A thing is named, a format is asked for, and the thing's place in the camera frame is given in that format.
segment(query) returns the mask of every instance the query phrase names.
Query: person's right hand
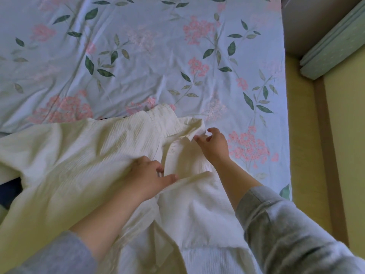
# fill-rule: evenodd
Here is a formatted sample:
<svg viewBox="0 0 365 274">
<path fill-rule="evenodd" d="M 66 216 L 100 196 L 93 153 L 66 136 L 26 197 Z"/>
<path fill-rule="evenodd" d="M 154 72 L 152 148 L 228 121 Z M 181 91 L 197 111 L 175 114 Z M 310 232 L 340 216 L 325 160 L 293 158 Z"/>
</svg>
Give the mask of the person's right hand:
<svg viewBox="0 0 365 274">
<path fill-rule="evenodd" d="M 203 151 L 204 156 L 214 166 L 223 160 L 230 160 L 225 136 L 217 128 L 209 128 L 211 136 L 196 135 L 194 140 Z"/>
</svg>

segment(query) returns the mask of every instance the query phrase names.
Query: hand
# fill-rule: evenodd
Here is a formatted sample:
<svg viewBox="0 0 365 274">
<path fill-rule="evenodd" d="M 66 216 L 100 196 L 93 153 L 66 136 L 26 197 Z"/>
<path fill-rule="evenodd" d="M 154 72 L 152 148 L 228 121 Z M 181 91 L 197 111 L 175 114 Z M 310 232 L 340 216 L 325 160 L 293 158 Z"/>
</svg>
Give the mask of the hand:
<svg viewBox="0 0 365 274">
<path fill-rule="evenodd" d="M 217 128 L 209 128 L 208 132 L 212 133 L 212 135 L 194 136 L 194 140 L 202 149 L 207 160 L 213 166 L 223 160 L 230 160 L 225 136 Z"/>
<path fill-rule="evenodd" d="M 143 156 L 132 164 L 132 169 L 125 177 L 127 186 L 133 188 L 140 201 L 155 197 L 161 190 L 177 181 L 176 174 L 158 177 L 157 172 L 163 172 L 163 166 L 158 161 L 151 161 Z"/>
</svg>

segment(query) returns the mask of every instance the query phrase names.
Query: yellow wall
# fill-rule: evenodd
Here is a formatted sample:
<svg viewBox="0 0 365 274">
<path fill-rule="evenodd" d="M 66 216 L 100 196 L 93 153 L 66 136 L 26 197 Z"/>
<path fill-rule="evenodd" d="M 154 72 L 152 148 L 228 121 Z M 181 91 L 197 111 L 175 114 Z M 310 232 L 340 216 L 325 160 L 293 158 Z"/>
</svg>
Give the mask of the yellow wall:
<svg viewBox="0 0 365 274">
<path fill-rule="evenodd" d="M 365 258 L 365 46 L 325 75 L 350 249 Z"/>
</svg>

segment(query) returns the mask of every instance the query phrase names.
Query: person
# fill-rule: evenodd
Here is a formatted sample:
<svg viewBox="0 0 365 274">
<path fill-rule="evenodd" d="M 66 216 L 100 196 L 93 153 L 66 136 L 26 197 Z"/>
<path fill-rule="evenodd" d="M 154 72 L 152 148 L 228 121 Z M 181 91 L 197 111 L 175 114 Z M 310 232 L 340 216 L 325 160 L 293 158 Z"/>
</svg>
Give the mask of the person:
<svg viewBox="0 0 365 274">
<path fill-rule="evenodd" d="M 235 164 L 217 128 L 208 132 L 212 135 L 194 139 L 217 170 L 264 273 L 365 273 L 363 259 Z M 177 180 L 175 174 L 158 177 L 156 171 L 163 172 L 158 161 L 139 158 L 110 200 L 7 274 L 94 273 L 134 210 Z"/>
</svg>

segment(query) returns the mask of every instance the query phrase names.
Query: gray sleeve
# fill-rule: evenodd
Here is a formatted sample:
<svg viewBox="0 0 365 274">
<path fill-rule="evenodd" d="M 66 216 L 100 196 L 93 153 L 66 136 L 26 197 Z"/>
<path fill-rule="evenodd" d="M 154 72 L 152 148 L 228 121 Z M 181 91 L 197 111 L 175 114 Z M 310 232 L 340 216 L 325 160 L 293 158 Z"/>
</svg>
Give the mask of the gray sleeve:
<svg viewBox="0 0 365 274">
<path fill-rule="evenodd" d="M 97 267 L 98 263 L 81 239 L 65 231 L 6 274 L 91 274 Z"/>
<path fill-rule="evenodd" d="M 264 273 L 365 273 L 363 259 L 266 186 L 250 189 L 236 216 Z"/>
</svg>

